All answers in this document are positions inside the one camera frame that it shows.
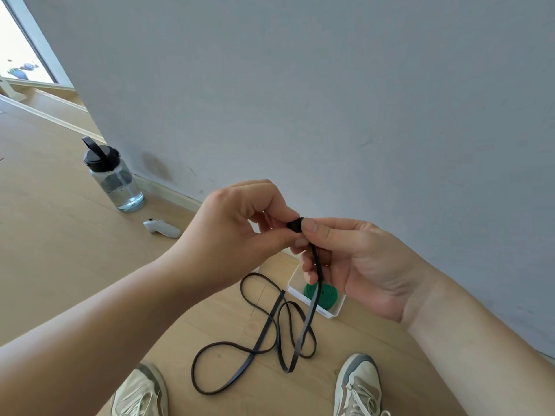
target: green coil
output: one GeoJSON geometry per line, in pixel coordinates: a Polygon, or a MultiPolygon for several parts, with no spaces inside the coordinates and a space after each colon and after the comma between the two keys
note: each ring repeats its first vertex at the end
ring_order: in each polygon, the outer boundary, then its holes
{"type": "MultiPolygon", "coordinates": [[[[314,292],[316,292],[316,287],[318,287],[318,283],[305,286],[303,293],[309,300],[312,300],[314,292]]],[[[328,311],[332,306],[334,306],[336,301],[337,289],[333,286],[328,285],[327,283],[322,283],[322,293],[320,294],[318,305],[328,311]]]]}

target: shoe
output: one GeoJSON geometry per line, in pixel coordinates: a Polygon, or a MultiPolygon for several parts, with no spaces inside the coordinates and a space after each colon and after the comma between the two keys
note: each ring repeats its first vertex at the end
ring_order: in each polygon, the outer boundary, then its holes
{"type": "Polygon", "coordinates": [[[112,397],[112,416],[168,416],[168,390],[152,363],[141,362],[112,397]]]}
{"type": "Polygon", "coordinates": [[[378,367],[367,354],[354,354],[337,377],[334,416],[391,416],[381,401],[378,367]]]}

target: black cord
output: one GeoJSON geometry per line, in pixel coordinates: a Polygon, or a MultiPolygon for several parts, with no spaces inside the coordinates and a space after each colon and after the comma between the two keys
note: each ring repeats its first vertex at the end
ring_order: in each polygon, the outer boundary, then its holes
{"type": "Polygon", "coordinates": [[[191,365],[191,381],[193,383],[193,387],[195,387],[195,390],[197,390],[199,393],[204,394],[204,395],[213,395],[213,394],[218,394],[218,393],[222,392],[227,387],[232,385],[245,372],[246,368],[253,361],[254,356],[256,356],[257,354],[268,353],[269,351],[271,351],[276,346],[277,346],[277,358],[279,359],[281,369],[283,369],[283,371],[285,373],[293,372],[293,370],[295,369],[295,366],[297,364],[297,361],[299,360],[299,357],[308,359],[308,358],[311,358],[312,356],[314,356],[314,354],[316,353],[316,336],[314,335],[314,332],[312,331],[312,328],[310,327],[310,324],[312,323],[312,319],[314,318],[314,313],[316,312],[316,306],[317,306],[318,301],[320,299],[320,294],[322,293],[323,272],[322,272],[322,266],[320,264],[320,258],[318,257],[318,251],[316,250],[316,247],[313,244],[310,244],[310,248],[312,249],[312,254],[314,256],[314,262],[315,262],[315,265],[316,265],[316,272],[318,274],[318,287],[316,288],[316,291],[314,292],[314,296],[312,297],[312,301],[310,302],[310,307],[309,307],[308,314],[305,315],[302,308],[296,302],[293,302],[292,300],[285,300],[285,291],[283,289],[280,289],[280,287],[278,285],[276,285],[272,280],[267,278],[265,275],[263,275],[261,273],[249,273],[249,274],[247,274],[243,278],[243,280],[241,280],[241,283],[239,285],[239,290],[241,292],[241,295],[243,296],[243,299],[245,299],[253,307],[262,311],[263,313],[265,313],[268,316],[268,318],[266,320],[266,324],[264,325],[264,328],[260,332],[260,335],[259,335],[258,339],[256,340],[256,343],[255,343],[255,345],[252,349],[249,349],[248,347],[245,347],[245,346],[241,346],[240,344],[234,343],[234,342],[215,342],[215,343],[210,343],[210,344],[206,345],[205,347],[203,347],[201,350],[199,350],[199,352],[197,353],[197,355],[193,359],[193,363],[191,365]],[[248,300],[247,297],[245,296],[245,293],[243,292],[243,284],[245,283],[245,280],[248,279],[249,277],[253,277],[253,276],[261,277],[261,278],[265,279],[266,281],[268,281],[272,286],[274,286],[280,292],[279,297],[277,298],[276,302],[274,303],[274,307],[272,308],[272,310],[270,312],[266,311],[262,307],[259,307],[254,302],[251,302],[250,300],[248,300]],[[290,306],[292,306],[293,308],[295,308],[295,310],[297,310],[297,312],[299,313],[299,315],[301,316],[301,319],[303,321],[301,334],[299,335],[296,342],[295,342],[295,338],[294,338],[294,335],[293,335],[293,319],[291,317],[291,308],[289,308],[290,306]],[[288,318],[289,318],[289,338],[291,339],[291,343],[293,344],[293,347],[295,348],[295,350],[293,352],[293,357],[291,358],[291,363],[289,364],[289,366],[285,363],[285,359],[283,357],[283,352],[281,350],[281,331],[280,331],[279,321],[280,321],[281,310],[284,307],[287,309],[288,318]],[[269,347],[268,349],[261,350],[260,346],[262,345],[262,342],[264,341],[264,338],[266,337],[267,331],[268,331],[268,329],[270,328],[270,326],[272,324],[274,325],[274,327],[276,329],[276,339],[274,341],[274,344],[272,344],[272,346],[269,347]],[[304,354],[302,354],[302,346],[304,345],[305,338],[306,338],[307,334],[309,334],[310,337],[312,338],[312,340],[314,341],[314,350],[312,351],[312,353],[310,353],[308,355],[304,355],[304,354]],[[205,390],[201,389],[197,384],[197,381],[195,379],[195,366],[197,364],[197,360],[200,357],[200,355],[202,355],[206,350],[208,350],[212,347],[215,347],[215,346],[231,346],[231,347],[234,347],[235,349],[242,350],[243,352],[248,352],[249,355],[247,356],[245,362],[243,362],[241,367],[237,370],[237,372],[235,372],[235,374],[230,378],[230,380],[226,382],[226,384],[224,384],[222,387],[220,387],[216,390],[205,391],[205,390]]]}

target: clear plastic water bottle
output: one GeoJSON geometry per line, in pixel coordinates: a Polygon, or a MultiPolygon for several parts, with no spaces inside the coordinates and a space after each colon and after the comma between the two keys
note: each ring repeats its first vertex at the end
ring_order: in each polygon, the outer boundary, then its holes
{"type": "Polygon", "coordinates": [[[119,152],[110,146],[99,146],[87,136],[83,141],[89,148],[83,161],[115,207],[122,212],[140,209],[144,195],[119,152]]]}

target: fingernail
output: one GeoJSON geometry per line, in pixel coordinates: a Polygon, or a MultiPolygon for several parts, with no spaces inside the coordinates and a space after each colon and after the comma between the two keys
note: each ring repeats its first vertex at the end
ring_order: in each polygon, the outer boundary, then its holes
{"type": "Polygon", "coordinates": [[[296,247],[306,247],[309,244],[309,240],[305,237],[299,238],[295,240],[296,247]]]}
{"type": "Polygon", "coordinates": [[[310,217],[305,217],[301,223],[302,229],[307,232],[314,233],[316,231],[316,226],[316,221],[314,219],[311,219],[310,217]]]}

